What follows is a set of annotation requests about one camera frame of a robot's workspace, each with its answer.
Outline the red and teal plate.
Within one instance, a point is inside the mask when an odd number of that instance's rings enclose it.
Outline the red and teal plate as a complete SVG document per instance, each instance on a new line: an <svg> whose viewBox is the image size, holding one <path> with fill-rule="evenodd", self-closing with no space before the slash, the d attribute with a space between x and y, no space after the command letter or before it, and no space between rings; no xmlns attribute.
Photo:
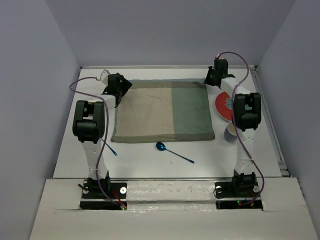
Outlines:
<svg viewBox="0 0 320 240"><path fill-rule="evenodd" d="M220 93L215 98L214 106L224 120L232 121L232 99L226 92Z"/></svg>

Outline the patchwork cloth placemat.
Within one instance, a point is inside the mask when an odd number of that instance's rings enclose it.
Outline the patchwork cloth placemat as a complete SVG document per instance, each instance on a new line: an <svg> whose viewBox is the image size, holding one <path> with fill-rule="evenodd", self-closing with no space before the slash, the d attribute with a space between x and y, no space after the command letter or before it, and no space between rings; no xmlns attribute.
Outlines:
<svg viewBox="0 0 320 240"><path fill-rule="evenodd" d="M111 141L121 144L212 141L203 79L135 79L115 110Z"/></svg>

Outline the lavender cup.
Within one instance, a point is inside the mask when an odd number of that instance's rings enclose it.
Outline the lavender cup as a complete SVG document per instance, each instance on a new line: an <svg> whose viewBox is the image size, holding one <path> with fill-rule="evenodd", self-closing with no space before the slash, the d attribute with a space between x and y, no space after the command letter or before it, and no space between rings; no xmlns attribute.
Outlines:
<svg viewBox="0 0 320 240"><path fill-rule="evenodd" d="M238 137L235 131L235 127L231 121L225 127L223 136L225 141L229 143L235 142L237 140Z"/></svg>

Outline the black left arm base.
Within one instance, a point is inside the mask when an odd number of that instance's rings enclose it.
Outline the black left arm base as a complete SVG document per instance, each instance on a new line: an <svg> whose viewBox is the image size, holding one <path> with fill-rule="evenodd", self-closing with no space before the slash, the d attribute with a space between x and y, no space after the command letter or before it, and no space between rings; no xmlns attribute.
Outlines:
<svg viewBox="0 0 320 240"><path fill-rule="evenodd" d="M99 187L89 190L88 181L78 184L81 188L81 198L79 207L82 210L127 210L128 184L126 182L111 182L110 191L105 193Z"/></svg>

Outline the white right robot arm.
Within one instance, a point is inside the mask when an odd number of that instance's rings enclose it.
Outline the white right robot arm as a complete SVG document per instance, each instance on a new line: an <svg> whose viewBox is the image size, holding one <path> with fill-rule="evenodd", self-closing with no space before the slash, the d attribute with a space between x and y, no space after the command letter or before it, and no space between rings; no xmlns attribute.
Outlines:
<svg viewBox="0 0 320 240"><path fill-rule="evenodd" d="M231 98L231 121L237 136L237 156L233 177L220 182L220 194L227 198L242 196L257 185L256 166L252 156L256 130L262 120L261 95L241 86L233 74L228 73L229 63L217 56L208 68L206 85L218 87Z"/></svg>

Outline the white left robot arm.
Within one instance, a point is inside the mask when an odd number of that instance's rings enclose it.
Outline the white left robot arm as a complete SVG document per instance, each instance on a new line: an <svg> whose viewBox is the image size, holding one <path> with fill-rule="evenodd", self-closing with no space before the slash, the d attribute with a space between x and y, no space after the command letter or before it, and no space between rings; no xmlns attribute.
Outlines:
<svg viewBox="0 0 320 240"><path fill-rule="evenodd" d="M109 170L103 160L103 150L107 146L107 130L109 128L109 108L117 108L122 97L132 87L120 73L103 70L94 80L105 85L100 95L80 92L69 88L77 94L92 97L92 100L78 100L75 104L72 133L81 143L88 165L87 186L85 191L94 192L104 198L110 194L111 180Z"/></svg>

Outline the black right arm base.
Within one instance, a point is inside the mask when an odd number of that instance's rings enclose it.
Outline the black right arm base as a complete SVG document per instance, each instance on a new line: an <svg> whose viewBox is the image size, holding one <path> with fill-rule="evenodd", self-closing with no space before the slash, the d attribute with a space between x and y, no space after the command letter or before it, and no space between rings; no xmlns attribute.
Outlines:
<svg viewBox="0 0 320 240"><path fill-rule="evenodd" d="M255 173L237 174L231 180L214 183L213 195L218 210L263 209Z"/></svg>

